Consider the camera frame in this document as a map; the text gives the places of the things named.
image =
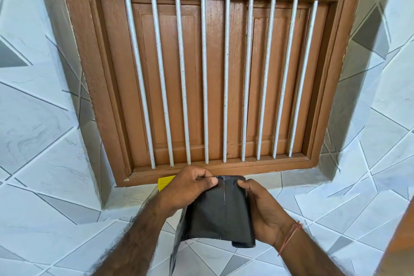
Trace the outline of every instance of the brown wooden frame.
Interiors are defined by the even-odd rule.
[[[308,123],[302,153],[278,155],[274,160],[234,158],[223,164],[221,160],[193,163],[211,170],[213,174],[254,174],[287,169],[304,169],[317,165],[329,112],[342,68],[349,33],[358,0],[322,0],[329,2],[318,68],[311,97]],[[119,187],[156,183],[159,177],[176,174],[185,164],[157,166],[156,169],[134,168],[128,136],[114,80],[111,54],[100,0],[66,0],[79,50],[82,68],[88,83],[96,122],[105,145],[116,183]]]

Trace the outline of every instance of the bracelet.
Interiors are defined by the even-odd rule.
[[[303,227],[303,225],[301,224],[300,221],[297,221],[296,223],[294,223],[292,225],[292,228],[290,228],[289,233],[286,235],[285,240],[282,243],[282,247],[280,247],[279,253],[277,254],[277,256],[280,256],[283,249],[286,247],[287,243],[292,239],[293,235],[295,234],[296,231],[298,231],[299,229],[301,229]]]

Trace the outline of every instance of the tiled wall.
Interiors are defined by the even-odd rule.
[[[252,176],[358,276],[414,195],[413,17],[411,0],[360,0],[318,168]],[[112,184],[64,0],[0,0],[1,275],[90,270],[154,188]],[[178,220],[152,276],[168,274]],[[269,246],[219,240],[182,243],[174,274],[288,275]]]

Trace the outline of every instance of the metal bar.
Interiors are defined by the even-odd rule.
[[[256,152],[257,160],[260,159],[260,151],[262,149],[263,123],[265,121],[267,78],[269,75],[270,52],[272,49],[272,35],[273,35],[273,21],[274,21],[274,8],[275,7],[276,7],[276,0],[272,0],[270,2],[269,25],[267,28],[265,71],[263,74],[262,101],[261,101],[261,106],[260,106],[259,137],[257,138],[257,152]]]
[[[244,99],[243,99],[243,131],[241,141],[241,161],[246,159],[246,133],[247,133],[247,113],[249,104],[250,68],[252,62],[252,41],[253,41],[253,0],[249,0],[248,19],[247,19],[247,50],[246,66],[244,74]]]
[[[162,107],[164,110],[164,121],[165,121],[165,131],[167,134],[168,154],[170,156],[170,166],[173,167],[174,166],[173,145],[171,142],[170,118],[168,116],[167,91],[165,88],[164,64],[162,60],[161,36],[159,33],[157,0],[151,0],[151,5],[152,5],[152,16],[154,18],[155,43],[157,45],[159,80],[161,83]]]
[[[181,22],[181,0],[176,0],[176,13],[177,13],[177,31],[178,31],[178,38],[179,38],[181,95],[183,98],[185,151],[187,153],[187,164],[191,165],[190,134],[188,132],[187,89],[185,86],[183,23]]]
[[[204,161],[208,164],[207,23],[206,0],[201,0],[201,53],[203,71]]]
[[[308,66],[309,52],[311,50],[310,45],[312,43],[313,27],[315,26],[316,12],[318,10],[318,2],[319,2],[318,0],[313,1],[312,12],[310,14],[311,16],[309,20],[308,35],[306,37],[305,53],[303,55],[302,69],[301,69],[301,74],[300,74],[300,78],[298,82],[295,108],[293,112],[292,129],[291,129],[290,140],[289,140],[289,157],[292,156],[293,144],[295,142],[296,128],[298,125],[299,109],[301,106],[301,98],[302,98],[302,92],[303,92],[303,83],[305,82],[305,75],[306,75],[306,68]]]
[[[227,111],[229,108],[229,51],[230,51],[230,0],[226,0],[224,18],[224,103],[223,103],[223,163],[227,161]]]
[[[279,103],[278,103],[278,110],[277,110],[276,129],[274,132],[273,153],[272,153],[273,158],[276,158],[276,154],[277,154],[277,143],[279,141],[280,123],[282,122],[283,103],[284,103],[284,96],[286,92],[287,74],[289,72],[290,55],[292,52],[293,33],[295,31],[295,21],[296,21],[297,10],[298,10],[298,0],[293,0],[292,14],[290,18],[290,27],[289,27],[289,37],[288,37],[285,62],[284,62],[284,68],[283,68],[283,75],[282,75],[282,87],[280,89],[280,96],[279,96]]]
[[[132,49],[134,52],[134,60],[137,66],[138,84],[140,87],[142,108],[144,110],[144,122],[145,122],[145,131],[147,132],[149,158],[151,159],[151,168],[155,169],[154,148],[152,147],[151,126],[149,125],[147,97],[145,95],[144,77],[142,76],[140,52],[138,50],[137,33],[135,29],[134,15],[132,13],[131,0],[125,0],[125,7],[127,10],[127,20],[128,20],[129,31],[130,31]]]

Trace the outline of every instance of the forearm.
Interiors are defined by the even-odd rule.
[[[275,248],[277,251],[283,244],[284,237],[289,233],[294,220],[286,221],[281,228]],[[344,276],[342,271],[328,255],[300,228],[282,251],[282,259],[292,276]]]
[[[155,196],[93,276],[145,276],[167,217],[168,210]]]

